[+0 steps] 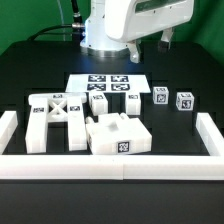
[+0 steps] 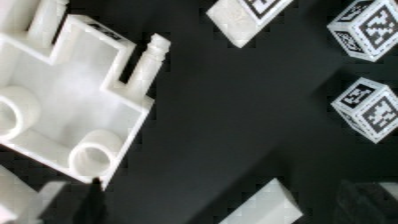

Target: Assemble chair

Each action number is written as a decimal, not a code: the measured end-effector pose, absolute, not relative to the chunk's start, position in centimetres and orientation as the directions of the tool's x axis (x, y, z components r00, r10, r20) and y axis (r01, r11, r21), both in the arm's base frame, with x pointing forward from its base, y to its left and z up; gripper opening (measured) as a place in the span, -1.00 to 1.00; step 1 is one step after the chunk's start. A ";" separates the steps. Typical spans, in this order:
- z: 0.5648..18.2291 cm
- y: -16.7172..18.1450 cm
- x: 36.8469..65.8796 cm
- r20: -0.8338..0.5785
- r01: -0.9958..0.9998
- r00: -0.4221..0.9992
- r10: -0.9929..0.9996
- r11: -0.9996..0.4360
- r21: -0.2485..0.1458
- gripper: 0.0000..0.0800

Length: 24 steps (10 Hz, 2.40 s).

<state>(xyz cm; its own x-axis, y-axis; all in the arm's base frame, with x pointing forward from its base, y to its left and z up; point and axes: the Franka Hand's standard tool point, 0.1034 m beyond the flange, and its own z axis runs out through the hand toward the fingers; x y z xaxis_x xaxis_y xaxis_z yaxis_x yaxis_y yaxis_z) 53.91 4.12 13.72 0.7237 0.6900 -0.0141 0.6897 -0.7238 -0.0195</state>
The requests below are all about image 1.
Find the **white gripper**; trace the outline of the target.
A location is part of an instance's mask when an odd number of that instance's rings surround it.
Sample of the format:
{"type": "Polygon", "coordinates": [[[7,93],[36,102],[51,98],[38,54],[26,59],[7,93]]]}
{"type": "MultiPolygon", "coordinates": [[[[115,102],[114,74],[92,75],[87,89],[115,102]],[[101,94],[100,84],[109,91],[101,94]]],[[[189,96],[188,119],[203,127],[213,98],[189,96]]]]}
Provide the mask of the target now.
{"type": "Polygon", "coordinates": [[[194,0],[106,0],[105,32],[118,42],[129,42],[130,60],[140,62],[136,41],[163,31],[158,50],[167,52],[173,36],[172,27],[188,22],[194,9],[194,0]]]}

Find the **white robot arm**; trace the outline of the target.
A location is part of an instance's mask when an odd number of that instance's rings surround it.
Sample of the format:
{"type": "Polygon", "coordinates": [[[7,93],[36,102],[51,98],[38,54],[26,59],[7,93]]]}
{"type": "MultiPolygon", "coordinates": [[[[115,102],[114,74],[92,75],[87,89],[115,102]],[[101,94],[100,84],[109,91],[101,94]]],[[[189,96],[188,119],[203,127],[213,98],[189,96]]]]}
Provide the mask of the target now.
{"type": "Polygon", "coordinates": [[[99,57],[130,52],[139,63],[141,39],[161,32],[158,49],[166,52],[174,28],[191,19],[193,8],[194,0],[91,0],[81,50],[99,57]]]}

